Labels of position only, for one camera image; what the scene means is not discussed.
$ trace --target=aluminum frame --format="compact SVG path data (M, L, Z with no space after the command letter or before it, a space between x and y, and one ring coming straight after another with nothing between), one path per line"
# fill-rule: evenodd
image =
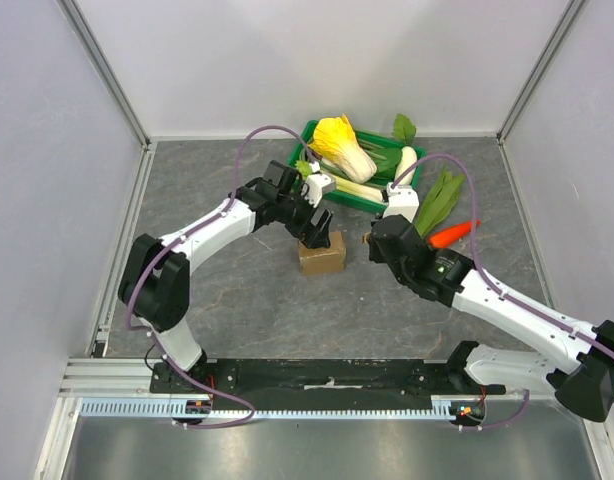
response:
M80 42L87 52L87 55L94 64L94 68L98 71L101 80L109 90L112 98L120 108L125 120L127 121L129 128L143 146L147 147L150 143L149 135L143 128L136 112L134 111L131 103L129 102L127 95L123 91L114 71L112 70L109 62L105 58L100 45L96 41L96 37L91 30L91 27L87 23L82 10L78 6L76 0L57 0L60 8L63 10L65 17L71 24L72 28L80 38Z
M140 211L140 205L153 162L156 144L152 143L152 139L143 128L109 62L96 41L90 26L84 18L77 1L57 1L65 13L67 20L80 37L83 47L112 95L112 98L121 109L134 136L144 149L137 172L136 183L132 191L127 214L123 222L119 242L112 261L111 272L96 308L90 349L86 352L88 355L93 351L97 342L105 344L107 342L111 316L116 305L115 291L118 288L118 282L122 275L122 265L129 252L131 238L134 234L138 212ZM543 262L532 233L531 223L522 208L522 201L518 194L513 171L505 151L505 141L515 126L519 116L522 114L525 106L533 96L547 68L554 59L568 31L585 4L586 0L571 0L569 2L496 135L499 139L501 153L512 185L514 197L517 200L523 227L530 243L532 257L534 258L534 263L538 270L541 286L547 304L552 307L554 306L554 302L550 294L549 282L542 266ZM153 364L155 360L148 360L148 362ZM83 398L168 397L168 395L154 395L149 393L150 376L151 372L146 368L142 359L71 359L68 363L65 377L58 394L56 407L52 415L52 420L41 451L34 479L57 479L62 477ZM199 394L198 398L207 398L207 396ZM585 422L585 428L602 478L614 480L614 447L605 426L602 424Z
M531 97L540 84L540 81L543 79L545 72L549 68L549 65L551 65L556 53L558 53L560 46L565 40L567 33L580 15L580 12L586 3L587 0L570 0L565 7L565 11L560 16L560 19L556 24L556 28L554 28L549 40L547 40L543 51L529 73L529 77L527 77L525 84L520 90L518 97L516 97L511 110L509 110L507 117L503 121L503 124L496 135L501 144L507 140L511 130L514 128L514 125L527 106L527 103L529 103L531 100Z
M150 365L157 361L156 359L148 360ZM84 399L116 398L139 402L141 400L160 400L162 403L163 400L175 400L182 397L199 400L208 398L206 394L182 396L152 394L149 392L150 379L151 371L145 366L143 359L70 359L34 479L62 478ZM517 401L520 398L519 394L510 393L503 397L492 397L490 401ZM540 396L534 399L549 401L553 400L553 397ZM474 398L432 396L432 400L435 402L442 400L472 401ZM605 425L585 421L584 426L601 478L614 480L614 448Z
M136 230L136 222L140 213L140 206L145 195L149 173L154 162L157 143L152 143L147 147L141 156L138 171L136 173L136 181L129 198L129 204L125 213L125 219L121 227L118 243L114 249L110 272L107 275L107 281L98 298L96 308L93 315L92 328L90 330L90 342L85 351L85 355L94 355L97 345L102 345L102 352L97 356L105 356L107 351L107 340L109 338L109 330L111 328L111 320L116 308L118 300L116 291L120 285L120 279L123 274L123 268L129 256L131 248L131 240Z

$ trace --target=black mounting plate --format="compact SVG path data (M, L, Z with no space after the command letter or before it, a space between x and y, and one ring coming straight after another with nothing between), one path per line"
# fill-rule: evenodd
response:
M481 394L481 386L464 371L466 359L477 345L462 342L446 362L213 359L195 366L189 374L261 410L425 409L431 395ZM332 381L349 388L318 388ZM486 388L488 395L505 394L503 385ZM167 364L157 363L150 392L192 394L198 390ZM217 397L213 408L232 410L242 406Z

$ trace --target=green leafy vegetable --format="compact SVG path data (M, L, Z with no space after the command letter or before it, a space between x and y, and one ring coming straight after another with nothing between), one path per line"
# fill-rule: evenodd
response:
M356 141L358 142L358 145L360 145L361 147L363 147L363 149L369 151L369 150L376 150L377 148L380 148L380 145L377 145L375 143L370 142L369 140L364 140L360 137L356 137Z
M443 168L414 221L414 226L421 237L426 237L436 225L449 216L458 203L464 181L464 175L454 177L449 170Z
M411 145L416 136L416 127L406 115L399 113L394 119L394 129L391 133L399 142Z
M296 162L296 169L303 176L303 179L311 175L311 167L309 166L309 162L303 158L299 158Z
M367 150L367 154L376 164L377 171L374 178L394 179L396 168L403 155L400 148L378 148L376 150Z

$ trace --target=white radish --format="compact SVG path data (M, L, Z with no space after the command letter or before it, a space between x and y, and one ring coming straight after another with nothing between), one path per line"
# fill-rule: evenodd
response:
M418 160L418 156L416 155L416 150L411 147L403 147L402 155L400 158L400 163L398 167L396 167L396 177L400 177L405 170L407 170L411 165L416 163ZM414 173L416 169L413 169L409 172L403 179L400 181L399 185L411 185L411 181L414 179Z

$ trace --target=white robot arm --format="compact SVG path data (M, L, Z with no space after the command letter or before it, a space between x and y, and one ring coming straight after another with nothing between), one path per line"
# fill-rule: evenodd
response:
M125 304L146 265L165 245L183 239L150 274L138 294L133 312L152 329L165 353L183 370L188 371L206 359L185 318L189 307L189 277L205 260L234 240L272 222L284 224L289 233L308 248L329 247L331 212L324 210L315 224L312 220L323 195L334 190L336 185L316 165L312 169L312 175L300 179L295 169L271 162L262 177L237 190L236 199L228 210L225 206L229 198L177 232L159 239L141 235L132 245L118 290ZM300 188L294 192L294 184L299 181ZM186 232L217 214L216 221L185 236Z
M411 220L388 213L389 209L366 236L370 260L387 264L398 282L421 298L486 320L535 350L514 352L462 342L469 344L465 346L469 354L464 372L471 380L479 385L504 385L534 393L555 392L556 398L579 416L597 422L605 420L614 403L614 360L576 334L614 352L614 322L606 320L596 327L570 318L484 272L501 290L498 294L476 270L473 260L453 250L432 248ZM509 298L520 300L529 309ZM530 310L558 319L570 331Z
M150 274L133 312L153 329L165 353L183 370L189 371L206 360L184 316L189 306L189 277L207 258L271 222L284 224L308 248L329 246L331 212L325 210L315 224L313 219L322 197L335 184L317 168L304 181L299 175L291 167L271 162L263 177L238 189L229 210L223 203L178 232L160 239L143 235L132 246L118 292L125 304L138 278L164 245L181 237L184 240L157 265L158 272ZM299 188L294 189L298 181ZM504 293L560 319L573 331L613 351L614 323L607 320L594 327L569 318L493 279L503 292L496 294L471 259L452 250L434 249L418 235L412 225L418 197L411 187L389 186L385 200L385 213L373 222L366 236L370 260L387 264L397 281L420 297L482 318L535 349L513 352L461 342L456 351L464 357L460 374L467 377L465 381L525 388L534 393L555 391L556 398L574 413L604 421L614 401L614 361L575 335L505 300ZM220 214L218 220L185 237L185 232L216 214Z

